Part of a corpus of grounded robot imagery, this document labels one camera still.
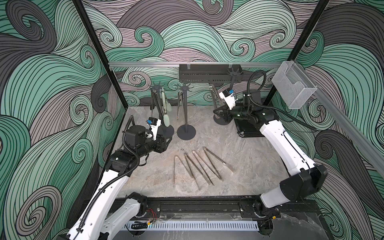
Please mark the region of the dark utensil rack stand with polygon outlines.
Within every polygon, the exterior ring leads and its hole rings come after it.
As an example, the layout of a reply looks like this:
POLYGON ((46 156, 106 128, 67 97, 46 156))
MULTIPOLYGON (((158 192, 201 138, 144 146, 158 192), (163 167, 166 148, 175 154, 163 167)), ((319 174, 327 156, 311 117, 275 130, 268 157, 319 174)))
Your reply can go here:
POLYGON ((165 113, 164 113, 164 105, 161 99, 161 89, 162 86, 159 84, 152 84, 150 87, 151 90, 151 107, 150 109, 157 109, 159 113, 159 119, 161 120, 161 125, 158 128, 158 134, 163 135, 166 139, 170 139, 174 134, 173 126, 165 124, 165 113))
POLYGON ((232 67, 231 69, 228 69, 228 73, 231 76, 230 86, 220 93, 216 92, 216 97, 218 97, 218 100, 224 100, 225 105, 217 107, 216 99, 215 97, 213 97, 215 103, 215 109, 213 110, 213 119, 216 124, 222 126, 228 125, 232 120, 230 111, 236 106, 237 100, 236 93, 233 90, 233 86, 234 83, 238 81, 238 77, 240 77, 240 79, 242 78, 243 70, 241 66, 238 65, 238 69, 236 71, 234 70, 234 67, 232 67))
POLYGON ((196 135, 196 129, 192 126, 189 125, 188 123, 188 97, 187 97, 187 92, 190 90, 189 85, 183 84, 180 87, 180 93, 179 96, 181 97, 181 103, 183 106, 183 112, 184 112, 184 120, 185 123, 180 126, 177 130, 177 135, 180 139, 184 141, 189 141, 193 139, 196 135))

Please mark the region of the clear metal tongs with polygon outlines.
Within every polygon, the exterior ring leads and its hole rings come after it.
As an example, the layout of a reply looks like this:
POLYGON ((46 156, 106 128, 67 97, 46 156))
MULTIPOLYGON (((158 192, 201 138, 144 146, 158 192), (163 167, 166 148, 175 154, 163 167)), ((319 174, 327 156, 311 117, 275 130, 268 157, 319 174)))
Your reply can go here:
POLYGON ((212 84, 209 85, 209 89, 211 92, 212 101, 214 103, 214 109, 218 109, 219 107, 222 106, 222 99, 219 96, 219 92, 216 89, 216 87, 212 84))

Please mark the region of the green metal tongs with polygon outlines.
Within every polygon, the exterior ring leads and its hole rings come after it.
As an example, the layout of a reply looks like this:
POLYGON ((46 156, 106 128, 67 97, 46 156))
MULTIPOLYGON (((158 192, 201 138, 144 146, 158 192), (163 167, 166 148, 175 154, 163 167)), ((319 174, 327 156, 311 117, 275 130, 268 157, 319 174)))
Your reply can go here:
POLYGON ((168 111, 172 110, 172 106, 168 102, 168 99, 166 97, 164 89, 161 90, 161 95, 162 95, 163 109, 164 109, 164 125, 166 127, 169 127, 171 124, 170 124, 170 118, 169 118, 169 115, 168 115, 168 111))

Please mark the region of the black metal tongs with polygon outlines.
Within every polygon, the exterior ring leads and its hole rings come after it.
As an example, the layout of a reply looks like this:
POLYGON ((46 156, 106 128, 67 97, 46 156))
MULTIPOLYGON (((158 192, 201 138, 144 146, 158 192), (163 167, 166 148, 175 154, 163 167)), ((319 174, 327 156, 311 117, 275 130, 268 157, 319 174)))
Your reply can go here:
POLYGON ((151 101, 152 110, 157 109, 159 113, 159 119, 162 121, 162 125, 164 126, 164 109, 159 91, 151 89, 151 101))

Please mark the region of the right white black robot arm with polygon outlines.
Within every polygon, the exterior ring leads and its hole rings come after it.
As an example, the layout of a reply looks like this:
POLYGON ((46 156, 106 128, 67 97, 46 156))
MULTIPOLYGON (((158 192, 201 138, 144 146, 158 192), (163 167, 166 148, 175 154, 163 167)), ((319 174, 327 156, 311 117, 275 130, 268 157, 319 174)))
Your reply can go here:
POLYGON ((225 122, 245 120, 254 126, 280 155, 289 178, 281 181, 273 190, 261 194, 264 208, 273 208, 288 202, 295 202, 319 192, 328 175, 324 165, 316 164, 290 137, 277 115, 272 110, 252 111, 250 107, 222 106, 214 110, 225 122))

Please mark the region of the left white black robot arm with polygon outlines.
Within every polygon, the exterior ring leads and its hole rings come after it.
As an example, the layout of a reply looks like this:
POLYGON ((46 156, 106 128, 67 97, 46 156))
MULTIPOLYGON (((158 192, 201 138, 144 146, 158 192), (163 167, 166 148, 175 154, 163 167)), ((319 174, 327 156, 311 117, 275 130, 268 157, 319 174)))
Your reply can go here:
POLYGON ((114 213, 110 213, 118 193, 127 183, 132 172, 141 166, 142 157, 151 152, 163 153, 172 137, 158 133, 157 127, 133 125, 125 128, 122 137, 123 149, 114 152, 105 168, 98 189, 87 207, 59 240, 112 240, 133 217, 146 214, 146 197, 132 193, 114 213))

